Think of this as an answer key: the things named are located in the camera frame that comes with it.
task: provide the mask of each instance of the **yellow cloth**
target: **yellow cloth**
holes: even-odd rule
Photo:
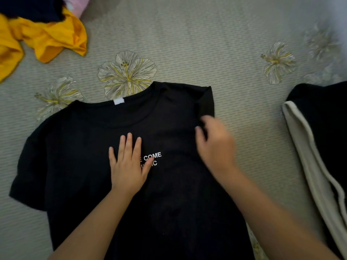
[[[84,56],[87,33],[82,22],[65,7],[65,20],[35,23],[24,18],[8,20],[0,14],[0,82],[16,68],[24,52],[19,40],[35,50],[38,60],[48,63],[64,48]]]

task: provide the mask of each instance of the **beige fabric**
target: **beige fabric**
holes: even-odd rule
[[[105,101],[98,67],[124,50],[157,65],[153,80],[212,86],[216,114],[233,131],[237,160],[276,201],[322,238],[281,105],[302,76],[320,70],[307,60],[303,32],[327,14],[324,0],[91,0],[81,20],[86,57],[64,50],[49,64],[26,56],[0,84],[0,255],[45,259],[51,252],[46,214],[8,197],[24,141],[35,129],[34,97],[63,76],[86,101]],[[260,55],[283,41],[298,69],[270,85]]]

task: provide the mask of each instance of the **neckline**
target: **neckline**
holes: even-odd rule
[[[156,106],[162,84],[159,82],[152,82],[152,84],[137,94],[124,98],[124,103],[115,105],[113,100],[108,100],[100,103],[86,103],[79,100],[74,101],[71,105],[74,105],[81,118],[87,122],[97,124],[102,127],[125,127],[140,122],[147,117]],[[99,118],[96,114],[88,113],[89,110],[97,110],[105,108],[105,111],[109,111],[109,120],[105,118]],[[129,116],[123,119],[115,118],[116,114],[129,112]]]

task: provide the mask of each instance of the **black t-shirt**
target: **black t-shirt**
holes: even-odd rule
[[[254,259],[245,221],[200,159],[194,127],[211,87],[154,82],[113,101],[74,101],[27,139],[10,196],[47,211],[56,249],[111,190],[108,148],[128,132],[155,161],[106,259]]]

